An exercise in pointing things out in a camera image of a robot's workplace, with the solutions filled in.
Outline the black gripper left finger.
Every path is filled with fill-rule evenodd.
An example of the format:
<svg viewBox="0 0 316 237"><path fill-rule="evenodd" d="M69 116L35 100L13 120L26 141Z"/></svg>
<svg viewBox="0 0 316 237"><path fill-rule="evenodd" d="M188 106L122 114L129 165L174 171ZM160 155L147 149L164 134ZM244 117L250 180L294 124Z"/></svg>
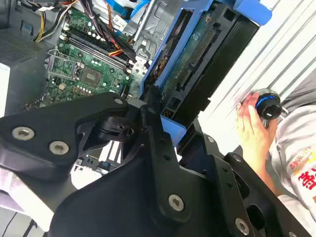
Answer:
<svg viewBox="0 0 316 237"><path fill-rule="evenodd" d="M189 211L172 193L177 183L171 180L180 166L171 137L162 128L158 99L156 91L135 103L106 92L3 117L0 165L45 186L62 184L80 156L111 140L120 141L124 147L120 167L144 161L159 212L183 223Z"/></svg>

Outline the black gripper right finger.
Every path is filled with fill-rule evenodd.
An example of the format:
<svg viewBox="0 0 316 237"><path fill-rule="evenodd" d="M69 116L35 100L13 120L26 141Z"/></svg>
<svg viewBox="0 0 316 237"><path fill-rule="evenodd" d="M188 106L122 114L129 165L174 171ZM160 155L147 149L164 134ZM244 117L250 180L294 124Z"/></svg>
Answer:
<svg viewBox="0 0 316 237"><path fill-rule="evenodd" d="M309 233L236 153L222 155L194 120L177 147L180 165L212 185L211 207L221 237L308 237Z"/></svg>

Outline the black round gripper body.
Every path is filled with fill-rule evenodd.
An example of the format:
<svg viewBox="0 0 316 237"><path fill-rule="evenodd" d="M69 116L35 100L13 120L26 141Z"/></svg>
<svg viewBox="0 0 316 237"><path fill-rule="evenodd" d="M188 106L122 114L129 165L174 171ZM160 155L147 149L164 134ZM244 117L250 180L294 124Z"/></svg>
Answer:
<svg viewBox="0 0 316 237"><path fill-rule="evenodd" d="M215 186L204 175L180 168L171 180L189 218L163 216L154 184L142 160L132 161L67 197L50 224L50 237L236 237L234 217L226 217Z"/></svg>

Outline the person's bare hand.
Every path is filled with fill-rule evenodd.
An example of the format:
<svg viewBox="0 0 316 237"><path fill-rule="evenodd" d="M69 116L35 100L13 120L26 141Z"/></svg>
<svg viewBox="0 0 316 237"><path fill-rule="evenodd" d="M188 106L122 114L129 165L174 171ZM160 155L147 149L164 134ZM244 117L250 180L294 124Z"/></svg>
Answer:
<svg viewBox="0 0 316 237"><path fill-rule="evenodd" d="M263 126L256 102L259 93L248 94L243 102L236 106L235 128L245 160L265 159L270 148L270 135Z"/></svg>

